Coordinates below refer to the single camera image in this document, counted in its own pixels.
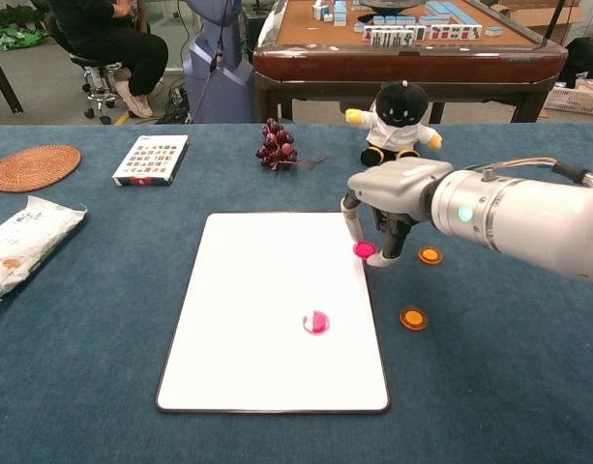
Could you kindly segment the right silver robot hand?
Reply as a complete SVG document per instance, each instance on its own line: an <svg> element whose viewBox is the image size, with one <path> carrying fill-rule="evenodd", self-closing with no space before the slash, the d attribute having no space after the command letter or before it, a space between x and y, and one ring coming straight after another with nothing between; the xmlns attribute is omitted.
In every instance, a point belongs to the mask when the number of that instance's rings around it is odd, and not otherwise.
<svg viewBox="0 0 593 464"><path fill-rule="evenodd" d="M376 228L384 233L381 250L366 262L377 268L388 267L400 259L403 244L411 228L430 219L426 196L453 171L447 161L403 157L369 167L353 174L341 200L341 213L351 238L364 239L359 205L372 208Z"/></svg>

